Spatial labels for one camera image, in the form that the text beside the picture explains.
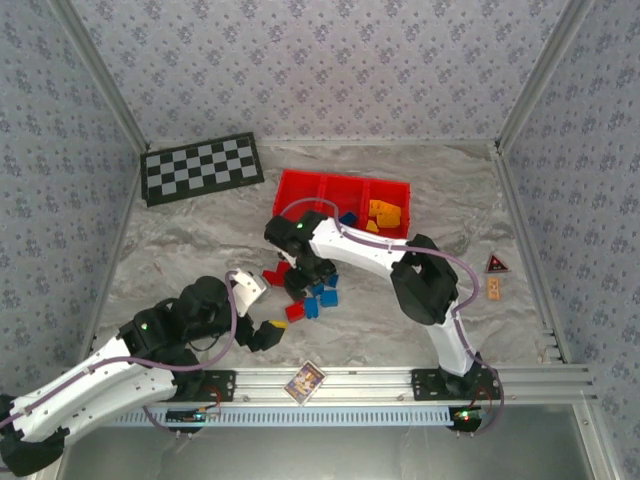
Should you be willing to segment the aluminium back rail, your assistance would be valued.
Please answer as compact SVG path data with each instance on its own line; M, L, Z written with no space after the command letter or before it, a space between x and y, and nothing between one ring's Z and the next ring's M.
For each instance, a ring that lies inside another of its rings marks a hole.
M342 147L342 146L446 146L446 147L464 147L464 148L482 148L492 149L495 147L495 141L491 139L472 139L472 140L438 140L438 139L338 139L338 140L278 140L278 139L262 139L256 140L258 147Z

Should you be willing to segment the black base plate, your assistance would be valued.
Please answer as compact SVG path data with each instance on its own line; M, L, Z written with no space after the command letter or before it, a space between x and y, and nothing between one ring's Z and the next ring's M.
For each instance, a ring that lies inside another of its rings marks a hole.
M458 377L439 368L411 371L411 387L416 401L499 400L498 383L485 368L472 368L464 377Z
M169 402L231 402L234 399L235 370L198 370L176 372L175 395Z

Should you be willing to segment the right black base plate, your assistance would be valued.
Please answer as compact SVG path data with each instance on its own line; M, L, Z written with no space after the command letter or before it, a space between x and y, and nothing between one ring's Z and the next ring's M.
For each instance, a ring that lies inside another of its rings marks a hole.
M498 383L485 368L472 368L464 377L458 377L439 368L411 371L411 387L416 401L499 400Z

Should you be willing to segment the aluminium front rail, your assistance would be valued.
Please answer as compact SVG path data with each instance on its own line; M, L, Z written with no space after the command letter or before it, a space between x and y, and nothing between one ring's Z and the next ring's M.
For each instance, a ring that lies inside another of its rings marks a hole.
M241 368L237 372L234 399L224 403L250 405L296 404L284 391L299 368ZM362 369L326 368L326 379L307 403L313 405L392 405L408 402L500 401L522 404L577 403L595 399L588 370L580 365L549 364L533 367L501 368L492 373L502 397L499 400L416 401L411 387L411 371L400 367ZM177 390L176 372L127 362L100 368L78 367L67 372L50 388L52 405L84 408L91 401L106 405L123 403L125 409L138 404L169 402Z

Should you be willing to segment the aluminium side rail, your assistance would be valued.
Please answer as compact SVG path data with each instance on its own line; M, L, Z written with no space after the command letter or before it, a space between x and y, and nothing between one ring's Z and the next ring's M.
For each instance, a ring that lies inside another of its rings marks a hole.
M571 364L573 358L564 335L563 324L554 304L513 174L500 148L495 146L494 150L493 158L496 165L498 184L503 192L503 198L513 222L514 234L533 301L546 335L553 336L555 339L555 345L549 345L546 348L545 356L551 363Z
M110 251L108 262L106 264L105 275L97 291L96 301L91 311L87 329L83 335L77 361L83 361L90 352L94 335L99 327L100 319L104 306L109 296L110 288L115 276L120 255L122 253L126 232L131 218L131 212L136 201L136 195L139 193L141 185L141 160L140 155L136 157L136 168L132 180L127 191L124 209L120 220L117 224L115 243Z

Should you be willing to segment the aluminium frame post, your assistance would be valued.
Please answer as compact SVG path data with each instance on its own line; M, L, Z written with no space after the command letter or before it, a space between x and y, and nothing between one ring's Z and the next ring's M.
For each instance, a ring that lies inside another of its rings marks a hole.
M144 135L74 5L70 0L47 2L133 149L138 154L146 152Z
M500 155L511 149L595 1L567 0L496 139Z

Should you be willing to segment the red three-compartment tray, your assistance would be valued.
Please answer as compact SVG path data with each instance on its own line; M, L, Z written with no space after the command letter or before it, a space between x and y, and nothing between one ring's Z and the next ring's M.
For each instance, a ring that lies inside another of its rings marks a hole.
M320 173L287 169L283 171L273 204L273 214L280 215L297 200L323 198L338 207L339 217L353 212L358 221L354 228L366 230L369 220L369 201L382 200L399 206L402 210L401 225L393 229L380 229L379 235L406 238L410 226L410 184L406 182L351 176L336 173Z

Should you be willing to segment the grey metal panel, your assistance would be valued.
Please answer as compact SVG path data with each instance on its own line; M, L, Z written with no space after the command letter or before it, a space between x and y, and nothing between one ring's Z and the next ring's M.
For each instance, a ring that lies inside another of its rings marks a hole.
M105 428L56 480L596 480L572 418L517 416L475 438L436 427L221 428L178 440Z

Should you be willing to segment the black grey checkerboard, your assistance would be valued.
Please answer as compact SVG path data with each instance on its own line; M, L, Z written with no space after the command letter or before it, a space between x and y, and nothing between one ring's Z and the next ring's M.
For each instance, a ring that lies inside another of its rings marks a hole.
M251 132L140 156L141 196L149 207L262 183Z

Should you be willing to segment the left circuit board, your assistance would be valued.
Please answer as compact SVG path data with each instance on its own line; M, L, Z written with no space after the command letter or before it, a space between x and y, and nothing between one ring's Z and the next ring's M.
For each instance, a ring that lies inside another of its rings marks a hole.
M219 408L168 409L165 420L168 423L206 423L221 414Z

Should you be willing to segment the colourful picture card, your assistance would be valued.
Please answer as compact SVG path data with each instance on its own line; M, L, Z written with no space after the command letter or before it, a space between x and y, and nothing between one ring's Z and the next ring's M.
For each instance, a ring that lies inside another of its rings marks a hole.
M326 374L310 361L305 362L284 386L285 393L297 404L304 405L326 379Z

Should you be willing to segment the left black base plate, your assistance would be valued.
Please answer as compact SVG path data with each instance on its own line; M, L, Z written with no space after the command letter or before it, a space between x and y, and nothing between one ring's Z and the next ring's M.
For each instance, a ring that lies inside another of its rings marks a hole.
M175 395L169 402L231 402L234 399L235 370L198 370L176 372Z

